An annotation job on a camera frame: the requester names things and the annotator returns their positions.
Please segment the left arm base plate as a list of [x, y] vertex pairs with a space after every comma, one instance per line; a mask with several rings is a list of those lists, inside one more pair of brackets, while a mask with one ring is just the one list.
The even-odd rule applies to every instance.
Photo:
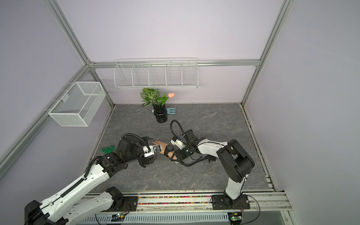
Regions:
[[106, 212], [135, 212], [139, 198], [137, 196], [124, 196], [113, 201]]

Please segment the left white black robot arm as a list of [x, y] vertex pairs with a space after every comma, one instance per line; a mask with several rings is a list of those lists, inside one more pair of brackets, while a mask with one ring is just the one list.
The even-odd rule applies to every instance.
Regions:
[[152, 164], [156, 154], [164, 151], [162, 144], [149, 145], [149, 137], [125, 134], [117, 148], [94, 157], [85, 172], [68, 186], [38, 202], [33, 200], [24, 208], [26, 225], [75, 225], [91, 215], [102, 211], [130, 212], [133, 204], [125, 200], [116, 187], [109, 187], [100, 195], [78, 204], [77, 202], [95, 187], [127, 169], [137, 161], [140, 166]]

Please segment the mannequin hand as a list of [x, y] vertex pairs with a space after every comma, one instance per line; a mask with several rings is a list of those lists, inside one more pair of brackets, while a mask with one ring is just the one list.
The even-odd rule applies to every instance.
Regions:
[[170, 158], [172, 162], [186, 167], [205, 160], [216, 161], [217, 151], [225, 146], [221, 142], [213, 142], [208, 139], [195, 142], [176, 139], [176, 141], [172, 140], [171, 144], [155, 140], [153, 143], [160, 146], [160, 154]]

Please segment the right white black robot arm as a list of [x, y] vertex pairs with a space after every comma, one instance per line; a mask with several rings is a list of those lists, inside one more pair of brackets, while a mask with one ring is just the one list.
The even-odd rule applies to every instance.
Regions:
[[255, 162], [237, 140], [217, 142], [197, 138], [191, 129], [185, 132], [177, 120], [171, 121], [170, 131], [173, 135], [171, 144], [178, 147], [177, 150], [173, 147], [165, 150], [166, 156], [172, 153], [172, 162], [191, 167], [205, 160], [219, 159], [229, 177], [224, 197], [233, 202], [241, 198], [244, 183], [255, 167]]

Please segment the black wrist watch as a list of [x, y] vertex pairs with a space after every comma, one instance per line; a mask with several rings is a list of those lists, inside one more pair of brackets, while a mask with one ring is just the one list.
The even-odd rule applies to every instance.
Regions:
[[164, 155], [166, 157], [172, 157], [174, 154], [174, 147], [172, 145], [167, 145], [164, 150]]

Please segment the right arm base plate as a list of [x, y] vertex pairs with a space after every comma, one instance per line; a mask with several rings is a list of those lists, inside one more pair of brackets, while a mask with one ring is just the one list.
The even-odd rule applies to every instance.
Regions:
[[247, 195], [240, 195], [235, 200], [226, 195], [212, 195], [210, 203], [214, 210], [248, 210], [250, 204]]

